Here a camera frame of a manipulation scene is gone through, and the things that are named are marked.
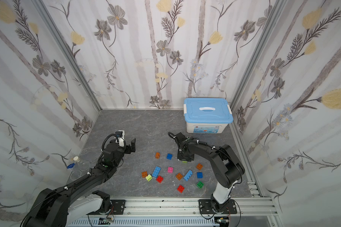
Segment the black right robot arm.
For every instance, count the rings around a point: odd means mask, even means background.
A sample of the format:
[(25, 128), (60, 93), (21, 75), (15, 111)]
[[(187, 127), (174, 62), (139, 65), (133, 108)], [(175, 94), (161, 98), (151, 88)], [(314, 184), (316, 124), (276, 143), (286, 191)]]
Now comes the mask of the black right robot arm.
[(242, 183), (245, 173), (245, 168), (233, 149), (227, 144), (216, 147), (198, 138), (186, 137), (181, 132), (168, 132), (168, 136), (178, 147), (178, 160), (191, 162), (198, 155), (210, 162), (217, 180), (216, 189), (210, 197), (213, 212), (221, 214), (224, 210), (231, 209), (230, 194), (235, 185)]

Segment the dark blue small lego brick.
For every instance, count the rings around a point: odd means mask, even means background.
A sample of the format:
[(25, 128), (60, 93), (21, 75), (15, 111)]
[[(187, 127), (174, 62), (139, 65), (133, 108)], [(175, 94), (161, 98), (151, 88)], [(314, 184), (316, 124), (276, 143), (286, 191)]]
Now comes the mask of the dark blue small lego brick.
[(168, 153), (166, 158), (171, 160), (172, 159), (172, 154)]

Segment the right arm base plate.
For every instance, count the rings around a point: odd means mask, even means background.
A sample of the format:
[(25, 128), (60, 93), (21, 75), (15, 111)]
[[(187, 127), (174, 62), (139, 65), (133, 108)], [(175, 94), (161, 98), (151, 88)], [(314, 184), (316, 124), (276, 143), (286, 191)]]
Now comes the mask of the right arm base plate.
[(200, 199), (198, 200), (199, 212), (202, 215), (206, 214), (237, 214), (235, 200), (229, 199), (225, 203), (219, 204), (216, 200)]

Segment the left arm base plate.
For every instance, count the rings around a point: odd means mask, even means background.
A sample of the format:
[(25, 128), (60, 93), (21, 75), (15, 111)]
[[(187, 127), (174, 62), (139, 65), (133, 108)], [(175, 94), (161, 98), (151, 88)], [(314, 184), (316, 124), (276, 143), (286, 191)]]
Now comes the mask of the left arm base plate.
[(100, 208), (89, 213), (89, 215), (123, 215), (126, 207), (126, 200), (106, 200)]

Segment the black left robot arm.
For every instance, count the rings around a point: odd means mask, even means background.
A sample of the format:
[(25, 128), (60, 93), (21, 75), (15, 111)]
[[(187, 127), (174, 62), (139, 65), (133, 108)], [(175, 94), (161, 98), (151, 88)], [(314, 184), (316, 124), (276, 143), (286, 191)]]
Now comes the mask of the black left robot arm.
[(117, 131), (103, 141), (96, 165), (86, 175), (57, 189), (44, 189), (21, 222), (22, 227), (66, 227), (91, 213), (110, 214), (114, 204), (110, 195), (93, 188), (107, 182), (117, 171), (125, 154), (136, 151), (136, 140), (127, 144), (123, 133)]

